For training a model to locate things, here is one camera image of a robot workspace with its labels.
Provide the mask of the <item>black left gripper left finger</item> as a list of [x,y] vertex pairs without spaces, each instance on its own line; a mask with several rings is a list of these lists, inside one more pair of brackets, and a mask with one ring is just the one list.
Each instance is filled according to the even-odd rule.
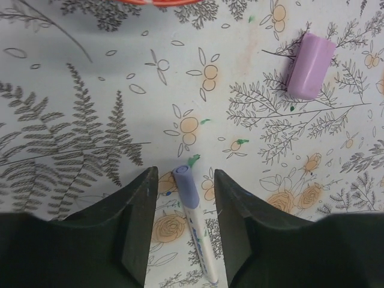
[[2,287],[143,287],[158,193],[150,167],[62,221],[1,214]]

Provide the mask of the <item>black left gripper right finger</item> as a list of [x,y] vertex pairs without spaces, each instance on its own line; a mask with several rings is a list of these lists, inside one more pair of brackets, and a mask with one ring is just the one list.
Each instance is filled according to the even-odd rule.
[[229,287],[382,287],[383,214],[308,221],[214,173]]

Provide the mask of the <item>blue pen cap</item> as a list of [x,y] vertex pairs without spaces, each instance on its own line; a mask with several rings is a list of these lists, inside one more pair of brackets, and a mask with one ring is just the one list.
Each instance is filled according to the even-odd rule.
[[200,198],[194,182],[191,167],[182,165],[173,170],[173,177],[179,191],[182,204],[189,209],[199,206]]

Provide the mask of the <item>white marker pen blue tip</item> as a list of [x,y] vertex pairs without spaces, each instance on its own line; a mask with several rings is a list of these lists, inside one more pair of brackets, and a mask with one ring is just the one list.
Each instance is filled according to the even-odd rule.
[[218,284],[219,276],[215,265],[215,257],[211,240],[203,219],[203,212],[200,207],[200,203],[196,209],[189,209],[184,205],[183,207],[187,216],[187,222],[190,227],[202,271],[207,280],[212,285],[216,286]]

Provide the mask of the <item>purple pen cap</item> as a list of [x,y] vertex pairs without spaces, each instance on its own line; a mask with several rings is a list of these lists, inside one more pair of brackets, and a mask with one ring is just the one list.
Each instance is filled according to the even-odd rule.
[[298,99],[313,100],[325,79],[336,44],[312,33],[305,33],[287,83],[288,93]]

